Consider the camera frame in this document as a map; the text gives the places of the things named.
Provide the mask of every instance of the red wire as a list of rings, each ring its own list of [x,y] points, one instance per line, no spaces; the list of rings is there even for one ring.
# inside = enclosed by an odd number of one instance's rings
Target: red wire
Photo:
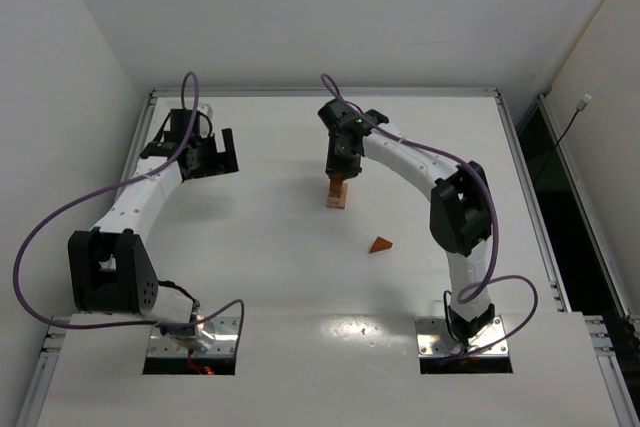
[[[189,352],[189,354],[187,354],[187,367],[189,367],[191,370],[195,370],[196,372],[198,372],[198,374],[200,375],[213,375],[213,370],[211,370],[211,368],[209,367],[198,367],[196,364],[193,363],[193,359],[191,358],[192,353]]]
[[[198,372],[198,374],[202,375],[202,371],[200,370],[200,367],[198,367],[196,364],[193,363],[193,359],[191,358],[191,352],[187,354],[187,367],[189,367],[191,370],[195,370],[196,372]]]

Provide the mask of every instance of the white wall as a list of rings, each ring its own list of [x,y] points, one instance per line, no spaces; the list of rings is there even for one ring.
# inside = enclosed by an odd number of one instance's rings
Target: white wall
[[[554,80],[548,100],[558,128],[584,93],[593,101],[564,146],[640,312],[640,0],[606,0]]]
[[[0,425],[17,417],[45,333],[13,296],[18,246],[50,211],[119,178],[142,100],[82,0],[0,0]],[[107,201],[28,252],[23,285],[41,312],[73,311],[66,241]]]
[[[601,0],[85,0],[149,89],[203,82],[498,86],[516,117]]]

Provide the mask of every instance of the white platform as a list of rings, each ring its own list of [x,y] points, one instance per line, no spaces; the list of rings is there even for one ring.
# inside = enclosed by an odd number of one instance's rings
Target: white platform
[[[205,308],[245,300],[236,376],[142,376],[148,329],[70,332],[40,425],[617,425],[582,317],[556,311],[495,99],[357,99],[410,138],[483,165],[497,275],[538,287],[538,314],[510,340],[514,373],[473,376],[420,375],[413,319],[441,315],[448,287],[422,196],[364,160],[347,209],[324,206],[326,100],[203,99],[217,129],[233,128],[240,172],[182,185],[149,237],[159,278]],[[158,100],[150,137],[177,105]],[[369,255],[378,235],[394,246]],[[531,307],[524,284],[490,292],[507,329]]]

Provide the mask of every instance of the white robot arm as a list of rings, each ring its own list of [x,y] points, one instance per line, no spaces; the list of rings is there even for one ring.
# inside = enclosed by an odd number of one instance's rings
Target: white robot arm
[[[160,132],[140,154],[134,177],[157,170],[177,151],[190,115],[185,109],[170,111]],[[182,182],[238,171],[231,129],[222,130],[225,151],[218,152],[213,126],[209,126],[208,133],[194,126],[176,161],[126,186],[89,231],[71,236],[69,265],[78,309],[164,323],[195,320],[198,302],[172,282],[158,281],[144,244],[164,202]]]
[[[399,174],[431,203],[431,233],[445,250],[449,264],[452,332],[467,343],[493,320],[495,312],[486,289],[469,302],[458,301],[460,291],[479,282],[486,272],[491,221],[478,186],[449,159],[395,142],[373,130],[340,100],[326,104],[318,115],[329,130],[326,173],[331,179],[343,181],[357,176],[362,170],[360,158],[367,157]],[[367,115],[402,138],[384,115],[374,110]],[[484,178],[482,168],[473,162],[471,165]]]

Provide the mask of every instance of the small orange object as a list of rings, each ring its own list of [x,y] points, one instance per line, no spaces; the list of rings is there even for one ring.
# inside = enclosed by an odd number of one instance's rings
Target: small orange object
[[[373,245],[371,246],[369,253],[375,254],[376,252],[389,250],[392,246],[393,242],[389,242],[387,239],[383,239],[382,237],[377,237],[376,240],[373,241]]]

